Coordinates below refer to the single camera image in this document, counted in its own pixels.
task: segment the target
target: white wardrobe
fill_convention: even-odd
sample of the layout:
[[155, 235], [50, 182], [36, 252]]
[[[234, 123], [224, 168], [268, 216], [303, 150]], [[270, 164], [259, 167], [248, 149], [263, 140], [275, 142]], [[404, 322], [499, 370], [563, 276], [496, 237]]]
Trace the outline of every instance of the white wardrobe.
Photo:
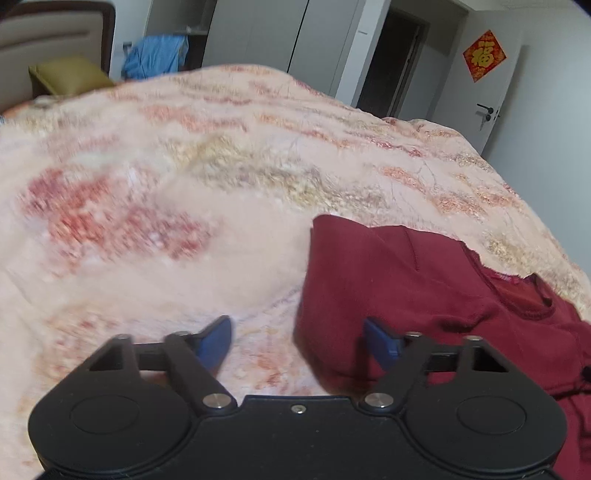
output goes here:
[[365, 0], [217, 0], [203, 66], [254, 63], [334, 96]]

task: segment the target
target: red hoodie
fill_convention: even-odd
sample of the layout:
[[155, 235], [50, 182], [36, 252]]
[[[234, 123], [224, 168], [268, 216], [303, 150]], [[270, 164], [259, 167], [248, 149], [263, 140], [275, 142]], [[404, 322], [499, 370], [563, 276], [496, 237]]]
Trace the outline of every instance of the red hoodie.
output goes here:
[[557, 473], [591, 478], [591, 384], [582, 376], [591, 365], [591, 325], [540, 277], [495, 272], [463, 242], [437, 233], [317, 217], [296, 328], [329, 384], [354, 388], [384, 373], [363, 347], [368, 316], [440, 343], [485, 338], [566, 413]]

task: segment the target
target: chinese character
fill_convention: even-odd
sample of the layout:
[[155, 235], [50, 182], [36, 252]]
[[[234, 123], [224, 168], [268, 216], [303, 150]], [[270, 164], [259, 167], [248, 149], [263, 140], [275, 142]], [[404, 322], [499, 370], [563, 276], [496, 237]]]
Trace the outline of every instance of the chinese character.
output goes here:
[[472, 53], [472, 63], [479, 67], [487, 68], [495, 61], [495, 57], [492, 54], [495, 42], [481, 40], [478, 42], [478, 46], [479, 48]]

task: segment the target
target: bed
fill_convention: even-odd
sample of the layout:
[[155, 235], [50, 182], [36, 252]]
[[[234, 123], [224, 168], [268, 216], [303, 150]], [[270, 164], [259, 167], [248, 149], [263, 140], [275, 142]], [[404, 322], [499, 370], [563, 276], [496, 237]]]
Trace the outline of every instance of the bed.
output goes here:
[[229, 314], [233, 395], [324, 393], [292, 339], [321, 213], [461, 239], [589, 318], [585, 274], [451, 129], [252, 65], [23, 109], [0, 126], [2, 478], [39, 473], [29, 412], [117, 333], [158, 341]]

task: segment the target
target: metal screw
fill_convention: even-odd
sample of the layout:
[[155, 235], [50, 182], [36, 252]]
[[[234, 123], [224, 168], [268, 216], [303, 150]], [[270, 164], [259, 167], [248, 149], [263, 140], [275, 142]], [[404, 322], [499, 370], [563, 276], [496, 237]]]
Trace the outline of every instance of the metal screw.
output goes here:
[[370, 393], [365, 397], [365, 403], [374, 408], [386, 408], [394, 403], [394, 399], [387, 393]]
[[303, 414], [306, 411], [306, 407], [303, 405], [292, 405], [291, 406], [291, 411], [293, 413], [296, 413], [298, 415]]
[[209, 408], [225, 408], [232, 403], [232, 397], [225, 393], [210, 393], [203, 397], [203, 404]]

